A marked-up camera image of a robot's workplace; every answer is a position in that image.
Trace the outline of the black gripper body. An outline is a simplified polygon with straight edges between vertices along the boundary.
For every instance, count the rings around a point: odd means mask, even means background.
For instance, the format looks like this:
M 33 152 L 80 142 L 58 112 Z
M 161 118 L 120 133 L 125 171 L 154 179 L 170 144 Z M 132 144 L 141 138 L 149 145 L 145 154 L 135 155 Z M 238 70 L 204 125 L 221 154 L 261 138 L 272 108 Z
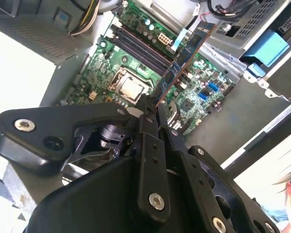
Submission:
M 167 145 L 141 133 L 131 156 L 107 163 L 48 195 L 29 233 L 197 233 Z

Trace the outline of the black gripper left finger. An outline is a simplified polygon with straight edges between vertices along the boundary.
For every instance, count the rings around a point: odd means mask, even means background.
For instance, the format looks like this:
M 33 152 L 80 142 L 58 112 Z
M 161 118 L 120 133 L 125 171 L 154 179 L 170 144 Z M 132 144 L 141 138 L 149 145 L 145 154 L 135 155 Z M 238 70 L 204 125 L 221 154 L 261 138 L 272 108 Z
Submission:
M 136 107 L 116 103 L 66 105 L 9 110 L 0 114 L 0 157 L 17 172 L 6 182 L 13 199 L 28 214 L 38 206 L 62 203 L 73 206 L 111 202 L 117 183 L 128 183 L 132 214 L 141 221 L 165 223 L 170 217 L 164 144 L 158 137 L 158 103 L 142 96 Z M 124 152 L 99 168 L 63 186 L 65 165 L 77 161 L 91 134 L 92 144 Z

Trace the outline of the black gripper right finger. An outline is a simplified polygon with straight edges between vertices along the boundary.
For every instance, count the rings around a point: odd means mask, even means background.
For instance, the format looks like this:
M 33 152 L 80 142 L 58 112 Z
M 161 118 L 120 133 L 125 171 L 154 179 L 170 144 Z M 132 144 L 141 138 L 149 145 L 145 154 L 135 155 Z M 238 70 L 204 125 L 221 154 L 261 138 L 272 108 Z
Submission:
M 164 105 L 157 108 L 167 145 L 167 166 L 175 169 L 189 216 L 198 233 L 277 233 L 279 229 L 201 146 L 186 148 L 168 127 Z

